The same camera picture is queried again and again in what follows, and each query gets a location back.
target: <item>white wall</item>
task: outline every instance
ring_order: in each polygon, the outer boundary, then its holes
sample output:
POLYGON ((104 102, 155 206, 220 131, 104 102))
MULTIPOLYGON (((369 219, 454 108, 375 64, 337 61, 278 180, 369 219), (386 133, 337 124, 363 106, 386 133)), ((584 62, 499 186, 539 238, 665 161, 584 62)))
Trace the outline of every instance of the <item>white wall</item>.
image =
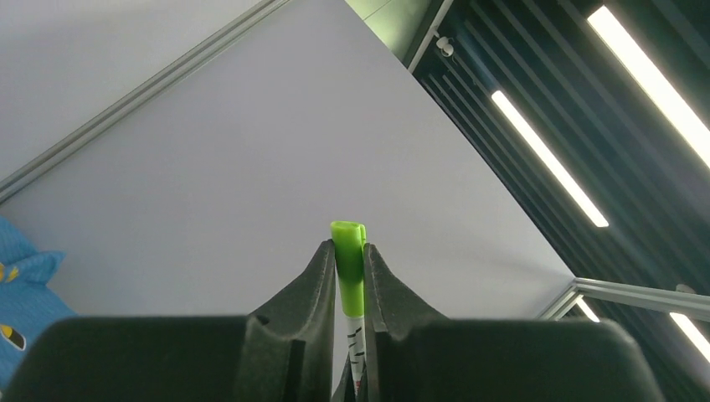
MULTIPOLYGON (((0 208, 69 255, 89 314, 232 314, 305 267, 334 219, 454 317, 532 317, 572 274, 345 2, 292 0, 0 208)), ((338 321, 337 359, 344 359, 338 321)))
POLYGON ((0 1, 0 180, 257 2, 0 1))

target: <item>blue fabric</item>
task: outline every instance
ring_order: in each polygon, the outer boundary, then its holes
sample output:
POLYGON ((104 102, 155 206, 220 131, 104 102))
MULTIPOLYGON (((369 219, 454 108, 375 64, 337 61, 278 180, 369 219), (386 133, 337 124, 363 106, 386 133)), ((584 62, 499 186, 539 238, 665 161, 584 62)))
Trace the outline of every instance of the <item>blue fabric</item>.
POLYGON ((0 389, 34 340, 53 322, 74 313, 47 288, 64 253, 39 253, 0 217, 0 389))

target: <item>green cap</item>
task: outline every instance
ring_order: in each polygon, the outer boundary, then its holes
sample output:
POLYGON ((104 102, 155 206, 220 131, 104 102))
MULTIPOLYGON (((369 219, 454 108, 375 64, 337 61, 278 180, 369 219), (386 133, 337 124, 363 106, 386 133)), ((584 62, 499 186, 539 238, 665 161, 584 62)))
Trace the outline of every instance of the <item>green cap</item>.
POLYGON ((365 314, 363 289, 363 248, 367 241, 365 225, 338 220, 331 223, 335 244, 337 281, 340 283, 342 312, 348 317, 365 314))

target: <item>ceiling light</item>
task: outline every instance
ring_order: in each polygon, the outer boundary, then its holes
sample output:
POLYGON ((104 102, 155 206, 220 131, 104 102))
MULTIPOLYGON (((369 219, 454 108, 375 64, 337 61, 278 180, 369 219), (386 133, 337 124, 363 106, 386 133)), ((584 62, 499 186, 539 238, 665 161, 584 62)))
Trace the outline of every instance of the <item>ceiling light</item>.
POLYGON ((545 145, 543 140, 540 139, 540 136, 530 127, 527 121, 525 121, 525 118, 522 117, 508 98, 499 90, 493 94, 492 98, 513 127, 515 127, 517 132, 520 133, 522 138, 527 142, 530 148, 535 151, 538 157, 543 160, 545 166, 548 167, 553 176, 562 184, 562 187, 567 190, 574 202, 587 214, 592 223, 599 228, 609 226, 609 222, 606 221, 601 212, 594 206, 592 200, 582 191, 582 188, 574 181, 572 176, 569 175, 567 170, 562 166, 562 163, 553 155, 548 146, 545 145))
POLYGON ((697 350, 702 353, 708 362, 710 362, 710 343, 707 339, 697 330, 695 325, 690 321, 690 319, 684 314, 679 314, 677 312, 671 313, 671 318, 678 324, 678 327, 686 334, 690 342, 697 348, 697 350))
POLYGON ((594 322, 599 322, 599 317, 597 317, 596 314, 592 311, 591 308, 589 308, 589 305, 587 304, 586 301, 582 298, 582 296, 577 299, 577 306, 582 309, 582 312, 584 315, 586 315, 590 320, 594 322))
POLYGON ((605 6, 587 18, 641 89, 710 167, 710 131, 605 6))

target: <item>yellow pattern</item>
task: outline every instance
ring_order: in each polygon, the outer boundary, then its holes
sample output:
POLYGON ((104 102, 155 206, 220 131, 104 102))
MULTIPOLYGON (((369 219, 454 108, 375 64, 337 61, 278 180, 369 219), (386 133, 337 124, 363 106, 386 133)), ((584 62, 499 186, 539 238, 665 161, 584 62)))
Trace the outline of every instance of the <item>yellow pattern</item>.
POLYGON ((10 283, 14 281, 14 279, 17 278, 18 275, 20 275, 20 271, 18 270, 17 266, 14 266, 13 270, 10 271, 10 274, 8 275, 8 280, 5 281, 5 283, 10 283))
POLYGON ((13 334, 13 329, 11 327, 8 327, 7 325, 0 324, 0 332, 3 333, 3 336, 5 338, 10 338, 10 335, 13 334))

